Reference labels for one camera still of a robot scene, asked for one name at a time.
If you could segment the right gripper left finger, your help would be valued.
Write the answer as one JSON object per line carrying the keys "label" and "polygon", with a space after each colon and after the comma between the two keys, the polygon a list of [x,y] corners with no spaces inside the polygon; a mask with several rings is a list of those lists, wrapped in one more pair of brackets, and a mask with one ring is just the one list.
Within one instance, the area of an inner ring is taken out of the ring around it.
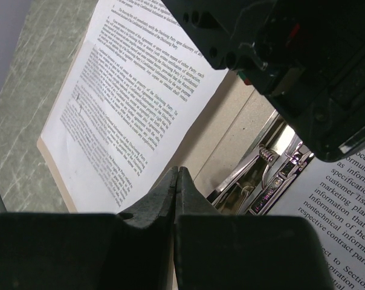
{"label": "right gripper left finger", "polygon": [[178,175],[117,214],[0,213],[0,289],[171,289]]}

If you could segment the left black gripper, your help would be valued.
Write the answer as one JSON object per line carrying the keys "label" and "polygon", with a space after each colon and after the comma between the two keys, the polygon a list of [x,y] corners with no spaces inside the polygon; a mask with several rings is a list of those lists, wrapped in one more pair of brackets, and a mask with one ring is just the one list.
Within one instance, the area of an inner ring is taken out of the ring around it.
{"label": "left black gripper", "polygon": [[166,1],[214,69],[242,73],[325,162],[365,148],[365,1]]}

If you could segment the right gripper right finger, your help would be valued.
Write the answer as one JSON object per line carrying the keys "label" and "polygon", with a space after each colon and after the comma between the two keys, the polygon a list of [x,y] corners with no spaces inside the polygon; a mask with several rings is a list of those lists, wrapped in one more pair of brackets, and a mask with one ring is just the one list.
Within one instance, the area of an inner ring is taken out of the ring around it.
{"label": "right gripper right finger", "polygon": [[317,232],[302,217],[224,215],[178,173],[174,264],[179,289],[333,289]]}

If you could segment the beige cardboard folder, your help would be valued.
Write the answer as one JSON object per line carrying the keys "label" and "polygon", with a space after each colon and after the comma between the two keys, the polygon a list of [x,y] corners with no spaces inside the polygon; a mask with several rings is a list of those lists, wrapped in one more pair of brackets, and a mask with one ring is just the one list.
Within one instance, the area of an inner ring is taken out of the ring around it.
{"label": "beige cardboard folder", "polygon": [[[236,164],[244,152],[243,147],[251,143],[271,115],[272,107],[261,100],[252,87],[244,85],[235,73],[225,73],[224,80],[182,139],[155,184],[169,167],[186,166],[199,189],[205,194],[209,193]],[[232,145],[230,151],[226,151],[225,141],[234,132],[237,121],[244,121],[246,127],[242,148]],[[41,152],[40,137],[37,146]],[[49,167],[48,160],[41,154]]]}

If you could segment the white printed paper sheets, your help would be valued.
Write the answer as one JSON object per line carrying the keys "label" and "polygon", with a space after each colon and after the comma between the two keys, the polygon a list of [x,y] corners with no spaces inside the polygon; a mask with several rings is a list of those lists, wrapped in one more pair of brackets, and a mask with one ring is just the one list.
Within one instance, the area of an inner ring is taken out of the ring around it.
{"label": "white printed paper sheets", "polygon": [[313,159],[269,212],[318,233],[336,289],[365,289],[365,148],[336,163]]}

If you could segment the single white printed sheet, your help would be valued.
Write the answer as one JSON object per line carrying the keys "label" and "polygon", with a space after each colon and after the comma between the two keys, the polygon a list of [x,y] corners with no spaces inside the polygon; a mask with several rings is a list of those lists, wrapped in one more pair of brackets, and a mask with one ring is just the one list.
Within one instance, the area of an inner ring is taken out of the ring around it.
{"label": "single white printed sheet", "polygon": [[144,196],[225,75],[161,1],[99,1],[39,140],[69,211]]}

